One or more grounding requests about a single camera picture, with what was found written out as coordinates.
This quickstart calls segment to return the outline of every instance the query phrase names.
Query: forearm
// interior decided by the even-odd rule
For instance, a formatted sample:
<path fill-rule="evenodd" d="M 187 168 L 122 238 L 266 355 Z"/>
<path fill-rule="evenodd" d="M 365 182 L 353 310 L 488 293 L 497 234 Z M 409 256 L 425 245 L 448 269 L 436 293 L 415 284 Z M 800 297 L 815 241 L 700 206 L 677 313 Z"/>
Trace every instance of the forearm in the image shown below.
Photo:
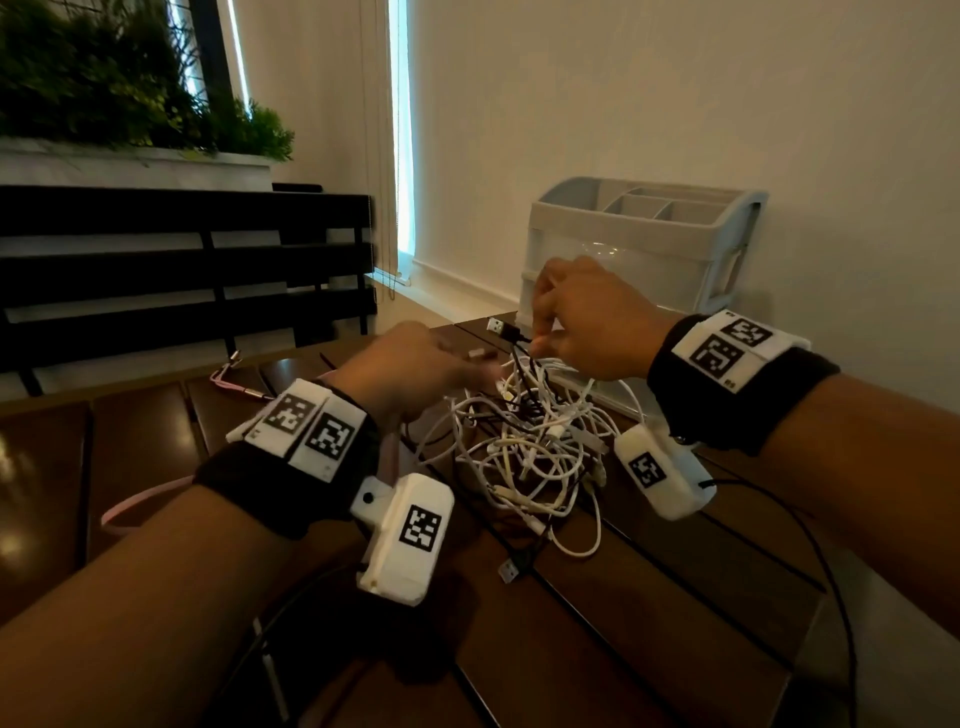
<path fill-rule="evenodd" d="M 0 722 L 195 719 L 293 545 L 191 488 L 0 630 Z"/>
<path fill-rule="evenodd" d="M 757 461 L 884 578 L 960 636 L 960 418 L 850 376 L 821 382 Z"/>

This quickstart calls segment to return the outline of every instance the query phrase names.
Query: wristband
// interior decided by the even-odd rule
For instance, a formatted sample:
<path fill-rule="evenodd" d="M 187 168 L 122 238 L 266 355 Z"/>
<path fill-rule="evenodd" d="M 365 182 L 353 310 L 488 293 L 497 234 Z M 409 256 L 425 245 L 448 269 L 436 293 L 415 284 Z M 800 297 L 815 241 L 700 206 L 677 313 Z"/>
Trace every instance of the wristband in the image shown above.
<path fill-rule="evenodd" d="M 800 400 L 840 368 L 804 339 L 729 310 L 667 334 L 647 383 L 670 435 L 756 456 Z"/>
<path fill-rule="evenodd" d="M 376 473 L 376 424 L 335 388 L 298 379 L 241 427 L 194 482 L 285 538 L 301 539 L 315 521 L 348 519 L 360 483 Z"/>

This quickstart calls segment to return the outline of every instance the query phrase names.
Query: wooden table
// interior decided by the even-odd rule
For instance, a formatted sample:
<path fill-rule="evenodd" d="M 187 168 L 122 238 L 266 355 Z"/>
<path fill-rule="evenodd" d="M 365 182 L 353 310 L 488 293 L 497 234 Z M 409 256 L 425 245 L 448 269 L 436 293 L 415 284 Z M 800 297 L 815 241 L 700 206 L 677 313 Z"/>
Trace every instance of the wooden table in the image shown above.
<path fill-rule="evenodd" d="M 508 347 L 485 322 L 436 331 L 458 352 L 487 347 L 505 360 Z M 298 350 L 230 376 L 275 394 L 342 366 L 371 340 Z M 114 389 L 122 391 L 52 398 L 54 406 L 0 405 L 0 417 L 32 410 L 0 419 L 1 620 L 115 543 L 97 525 L 107 508 L 192 473 L 260 406 L 196 372 Z M 411 425 L 411 437 L 436 415 Z M 304 725 L 770 725 L 825 595 L 803 534 L 775 504 L 737 488 L 665 522 L 618 463 L 607 469 L 599 551 L 574 560 L 549 546 L 504 584 L 497 568 L 531 553 L 529 532 L 472 496 L 469 472 L 439 464 L 457 503 L 427 599 L 400 607 L 359 592 L 350 568 L 335 571 L 270 639 L 291 711 Z M 560 535 L 585 548 L 594 527 L 577 510 Z M 356 563 L 365 545 L 353 523 L 315 524 L 263 618 L 292 585 Z M 257 661 L 216 719 L 278 725 Z"/>

